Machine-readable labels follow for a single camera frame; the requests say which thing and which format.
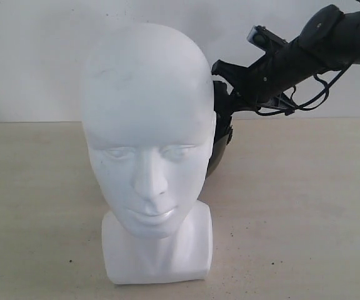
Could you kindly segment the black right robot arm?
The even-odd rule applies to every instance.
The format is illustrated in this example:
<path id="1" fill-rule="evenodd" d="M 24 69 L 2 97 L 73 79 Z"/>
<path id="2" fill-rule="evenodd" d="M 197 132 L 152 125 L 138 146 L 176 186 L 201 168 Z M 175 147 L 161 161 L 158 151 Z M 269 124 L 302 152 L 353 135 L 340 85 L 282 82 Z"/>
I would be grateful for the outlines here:
<path id="1" fill-rule="evenodd" d="M 309 111 L 319 98 L 327 99 L 332 85 L 353 64 L 360 64 L 360 11 L 344 13 L 330 4 L 320 9 L 292 41 L 264 26 L 254 26 L 247 41 L 265 52 L 248 67 L 216 61 L 212 74 L 224 78 L 214 82 L 214 110 L 222 117 L 239 111 L 267 109 L 267 115 L 290 115 Z M 331 82 L 304 104 L 296 104 L 285 92 L 320 74 L 336 71 Z"/>

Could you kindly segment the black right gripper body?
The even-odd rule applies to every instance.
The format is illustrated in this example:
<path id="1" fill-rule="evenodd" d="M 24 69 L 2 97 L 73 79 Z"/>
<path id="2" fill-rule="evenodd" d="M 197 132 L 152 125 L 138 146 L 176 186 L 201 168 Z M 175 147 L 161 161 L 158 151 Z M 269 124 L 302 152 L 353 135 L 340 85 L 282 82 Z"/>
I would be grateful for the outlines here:
<path id="1" fill-rule="evenodd" d="M 296 45 L 288 43 L 276 52 L 266 53 L 241 75 L 244 108 L 293 108 L 284 92 L 296 85 Z"/>

